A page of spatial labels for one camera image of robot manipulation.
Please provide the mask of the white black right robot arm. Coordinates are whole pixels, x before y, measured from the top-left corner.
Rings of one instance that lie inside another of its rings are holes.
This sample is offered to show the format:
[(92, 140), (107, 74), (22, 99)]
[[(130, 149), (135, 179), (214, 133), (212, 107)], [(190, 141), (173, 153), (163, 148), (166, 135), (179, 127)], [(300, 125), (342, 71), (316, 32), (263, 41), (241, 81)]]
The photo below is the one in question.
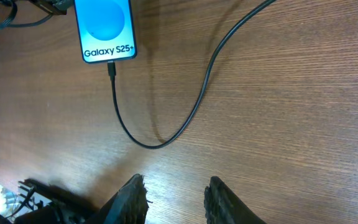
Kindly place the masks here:
[[(100, 209), (85, 199), (33, 179), (20, 183), (17, 208), (0, 223), (145, 223), (150, 201), (144, 177), (133, 175)], [(207, 224), (263, 223), (219, 177), (204, 190)]]

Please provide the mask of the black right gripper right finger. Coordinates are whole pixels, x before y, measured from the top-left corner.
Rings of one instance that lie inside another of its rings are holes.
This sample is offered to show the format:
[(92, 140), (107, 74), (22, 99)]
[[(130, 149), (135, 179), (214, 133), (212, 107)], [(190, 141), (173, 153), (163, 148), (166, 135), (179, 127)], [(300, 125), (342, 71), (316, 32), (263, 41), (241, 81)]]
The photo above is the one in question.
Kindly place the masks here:
[(266, 224), (218, 176), (204, 190), (207, 224)]

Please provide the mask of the blue Galaxy S25+ smartphone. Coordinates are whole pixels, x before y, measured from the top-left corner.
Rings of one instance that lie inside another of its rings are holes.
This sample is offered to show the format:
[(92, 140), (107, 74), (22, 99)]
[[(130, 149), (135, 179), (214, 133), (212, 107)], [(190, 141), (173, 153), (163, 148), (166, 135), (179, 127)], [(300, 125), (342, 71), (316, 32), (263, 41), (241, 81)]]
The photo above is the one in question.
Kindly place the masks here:
[(102, 63), (136, 57), (130, 0), (75, 0), (74, 8), (84, 62)]

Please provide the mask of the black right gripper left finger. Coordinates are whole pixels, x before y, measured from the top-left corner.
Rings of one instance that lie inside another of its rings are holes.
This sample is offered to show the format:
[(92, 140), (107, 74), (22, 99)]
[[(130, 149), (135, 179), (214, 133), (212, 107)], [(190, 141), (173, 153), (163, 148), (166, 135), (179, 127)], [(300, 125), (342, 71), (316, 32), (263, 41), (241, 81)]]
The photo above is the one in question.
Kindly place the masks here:
[(133, 175), (86, 224), (144, 224), (149, 209), (144, 176)]

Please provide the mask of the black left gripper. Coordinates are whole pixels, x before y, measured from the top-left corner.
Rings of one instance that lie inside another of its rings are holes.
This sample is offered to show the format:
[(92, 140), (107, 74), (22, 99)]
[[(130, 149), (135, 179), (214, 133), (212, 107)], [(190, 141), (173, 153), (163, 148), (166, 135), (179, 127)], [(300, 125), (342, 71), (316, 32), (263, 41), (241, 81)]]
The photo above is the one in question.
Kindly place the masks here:
[(67, 9), (73, 6), (73, 0), (28, 0), (46, 13), (66, 15)]

